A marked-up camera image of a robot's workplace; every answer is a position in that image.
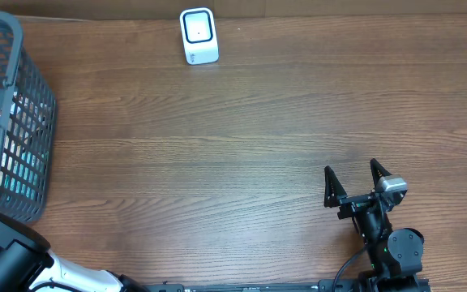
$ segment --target robotic arm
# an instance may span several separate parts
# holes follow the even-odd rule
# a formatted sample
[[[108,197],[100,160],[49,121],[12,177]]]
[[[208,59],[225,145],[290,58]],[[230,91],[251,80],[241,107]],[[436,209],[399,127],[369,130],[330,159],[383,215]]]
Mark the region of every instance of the robotic arm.
[[[325,168],[324,206],[339,207],[338,217],[353,219],[364,248],[344,264],[334,280],[318,283],[194,286],[142,286],[125,275],[84,268],[56,256],[46,239],[29,227],[0,213],[0,292],[428,292],[422,270],[422,235],[413,229],[392,230],[386,212],[405,197],[406,182],[371,161],[375,188],[348,197],[329,166]],[[373,270],[358,279],[339,281],[343,270],[367,252]]]

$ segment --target plastic basket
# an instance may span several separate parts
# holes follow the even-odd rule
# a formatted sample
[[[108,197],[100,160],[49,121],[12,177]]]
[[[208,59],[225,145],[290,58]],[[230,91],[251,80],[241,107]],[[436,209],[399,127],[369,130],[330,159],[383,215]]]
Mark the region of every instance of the plastic basket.
[[[19,21],[0,11],[0,212],[16,220],[44,211],[57,110]]]

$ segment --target dark object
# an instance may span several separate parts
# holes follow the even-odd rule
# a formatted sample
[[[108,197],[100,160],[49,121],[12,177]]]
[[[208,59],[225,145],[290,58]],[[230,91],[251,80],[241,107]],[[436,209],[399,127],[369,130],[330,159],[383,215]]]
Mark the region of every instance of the dark object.
[[[422,284],[416,276],[422,271],[424,238],[414,229],[392,231],[386,214],[405,198],[406,181],[390,174],[376,159],[371,160],[371,172],[374,189],[369,194],[349,198],[334,171],[329,166],[325,168],[324,206],[339,207],[340,219],[353,218],[354,228],[365,243],[365,247],[340,269],[334,285],[343,270],[367,251],[373,270],[359,274],[356,291],[424,291],[427,282]]]
[[[331,168],[325,168],[325,205],[339,207],[339,218],[355,218],[354,224],[366,244],[344,264],[334,280],[302,284],[190,287],[167,284],[165,281],[163,285],[142,286],[125,275],[106,274],[121,283],[122,286],[118,287],[120,292],[428,292],[428,280],[418,280],[416,277],[416,273],[422,270],[422,235],[413,229],[392,231],[386,214],[405,197],[406,182],[398,175],[391,175],[376,160],[371,161],[371,168],[375,189],[353,198],[347,197]],[[53,275],[47,273],[55,264],[48,250],[49,243],[37,232],[0,213],[0,292],[30,292],[45,287],[79,292],[76,287],[78,282],[59,283],[53,278],[29,289],[39,275],[44,275],[43,272]],[[365,251],[371,258],[374,270],[360,273],[358,279],[339,280],[343,269]],[[89,273],[74,275],[73,278],[85,275],[91,281]]]
[[[57,110],[19,21],[0,12],[0,212],[18,221],[44,210]]]

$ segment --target wooden table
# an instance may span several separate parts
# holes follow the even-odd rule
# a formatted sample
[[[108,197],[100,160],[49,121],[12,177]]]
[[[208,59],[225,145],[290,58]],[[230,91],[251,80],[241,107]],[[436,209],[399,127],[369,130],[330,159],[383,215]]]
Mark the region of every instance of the wooden table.
[[[332,278],[362,243],[323,168],[359,195],[377,157],[409,182],[389,216],[424,233],[422,276],[467,290],[467,15],[216,26],[220,61],[190,67],[177,20],[24,25],[60,109],[34,226],[54,250],[145,283]]]

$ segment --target wall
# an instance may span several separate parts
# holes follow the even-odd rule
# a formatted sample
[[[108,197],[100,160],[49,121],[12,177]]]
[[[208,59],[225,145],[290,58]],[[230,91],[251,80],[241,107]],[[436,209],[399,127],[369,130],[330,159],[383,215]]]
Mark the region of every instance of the wall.
[[[467,13],[467,0],[0,0],[13,14],[72,19],[175,19],[196,6],[216,17]]]

